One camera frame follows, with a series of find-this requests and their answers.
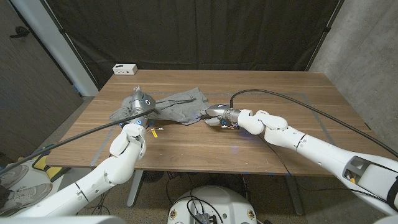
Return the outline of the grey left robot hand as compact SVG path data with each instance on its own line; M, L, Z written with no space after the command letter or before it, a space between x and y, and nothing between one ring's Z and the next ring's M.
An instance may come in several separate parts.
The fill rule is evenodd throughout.
M133 115L138 115L148 110L152 110L155 108L155 105L155 99L147 93L144 93L141 87L136 86L134 88L131 100L131 112Z

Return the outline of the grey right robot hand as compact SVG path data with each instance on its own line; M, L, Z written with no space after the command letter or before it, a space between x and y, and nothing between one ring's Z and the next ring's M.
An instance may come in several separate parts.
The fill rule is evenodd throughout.
M216 104L199 111L196 114L196 118L203 119L209 126L227 127L231 125L231 119L229 117L232 110L230 105Z

